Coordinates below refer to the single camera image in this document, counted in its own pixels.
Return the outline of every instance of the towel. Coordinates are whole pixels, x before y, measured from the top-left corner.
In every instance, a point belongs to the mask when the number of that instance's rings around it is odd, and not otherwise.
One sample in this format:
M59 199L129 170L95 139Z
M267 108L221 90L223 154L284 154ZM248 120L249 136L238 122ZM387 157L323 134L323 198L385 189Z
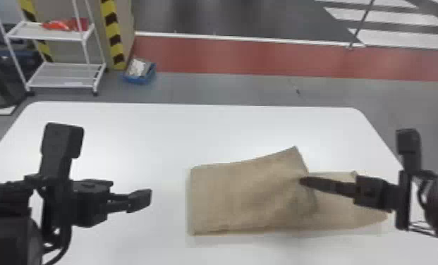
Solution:
M196 166L188 185L190 233L349 229L387 217L353 205L350 198L300 185L307 175L355 182L357 173L308 173L296 147L247 161Z

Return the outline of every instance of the white wall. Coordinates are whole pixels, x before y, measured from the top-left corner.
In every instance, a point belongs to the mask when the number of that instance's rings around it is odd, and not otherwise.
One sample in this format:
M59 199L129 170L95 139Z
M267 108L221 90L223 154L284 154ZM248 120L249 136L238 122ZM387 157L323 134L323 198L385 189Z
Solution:
M3 23L17 23L21 20L16 0L0 0L0 17Z

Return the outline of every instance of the small container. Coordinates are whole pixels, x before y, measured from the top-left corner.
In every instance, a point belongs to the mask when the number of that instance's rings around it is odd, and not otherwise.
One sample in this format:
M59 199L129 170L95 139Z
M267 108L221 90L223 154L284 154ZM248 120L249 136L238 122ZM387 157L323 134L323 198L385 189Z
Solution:
M132 58L127 70L123 73L123 79L137 85L150 82L156 73L156 64L143 58Z

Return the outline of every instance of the white wire shelf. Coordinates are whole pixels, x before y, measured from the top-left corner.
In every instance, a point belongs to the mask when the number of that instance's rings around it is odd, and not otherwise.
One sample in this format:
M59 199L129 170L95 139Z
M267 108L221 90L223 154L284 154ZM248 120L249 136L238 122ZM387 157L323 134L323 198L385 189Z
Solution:
M6 36L10 39L43 39L62 42L85 42L95 29L94 24L90 24L87 31L60 31L47 30L41 23L20 21Z
M105 70L103 64L44 62L28 81L29 87L96 87Z

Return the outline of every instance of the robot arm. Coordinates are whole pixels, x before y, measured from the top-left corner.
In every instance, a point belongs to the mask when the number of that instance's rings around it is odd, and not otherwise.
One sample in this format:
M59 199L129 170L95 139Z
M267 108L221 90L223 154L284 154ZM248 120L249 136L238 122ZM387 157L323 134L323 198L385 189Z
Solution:
M110 193L111 181L70 179L83 135L80 127L48 123L39 173L0 183L0 265L40 265L43 254L59 250L46 263L55 264L67 252L72 226L90 228L106 221L110 213L133 213L150 205L150 189L117 195ZM34 190L43 199L41 229L30 218Z
M396 213L395 227L438 238L438 175L421 169L420 135L414 129L396 132L398 153L403 160L398 185L381 178L357 176L355 183L343 183L318 177L305 177L300 184L312 189L353 198L358 206ZM419 185L417 196L430 227L410 221L412 182Z

